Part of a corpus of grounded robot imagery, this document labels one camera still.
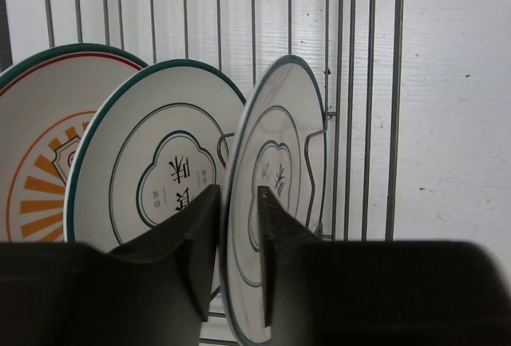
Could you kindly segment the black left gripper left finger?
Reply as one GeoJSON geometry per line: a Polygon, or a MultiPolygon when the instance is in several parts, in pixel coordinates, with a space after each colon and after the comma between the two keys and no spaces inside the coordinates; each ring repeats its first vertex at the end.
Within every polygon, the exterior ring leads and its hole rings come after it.
{"type": "Polygon", "coordinates": [[[208,318],[220,188],[103,253],[82,243],[1,246],[4,345],[196,345],[208,318]]]}

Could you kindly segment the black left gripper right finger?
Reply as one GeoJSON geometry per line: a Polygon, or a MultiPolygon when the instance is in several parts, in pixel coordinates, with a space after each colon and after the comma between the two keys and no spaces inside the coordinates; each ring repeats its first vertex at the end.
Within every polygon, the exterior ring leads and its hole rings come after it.
{"type": "Polygon", "coordinates": [[[274,345],[507,345],[510,295],[465,241],[325,241],[258,189],[274,345]]]}

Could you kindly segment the white plate green flower outline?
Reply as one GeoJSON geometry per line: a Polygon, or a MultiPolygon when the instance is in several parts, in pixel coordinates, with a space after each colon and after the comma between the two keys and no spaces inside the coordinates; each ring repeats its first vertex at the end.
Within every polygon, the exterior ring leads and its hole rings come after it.
{"type": "Polygon", "coordinates": [[[327,113],[311,67],[296,55],[273,61],[247,101],[228,155],[221,197],[220,293],[241,345],[269,345],[263,320],[257,189],[313,231],[323,218],[327,113]]]}

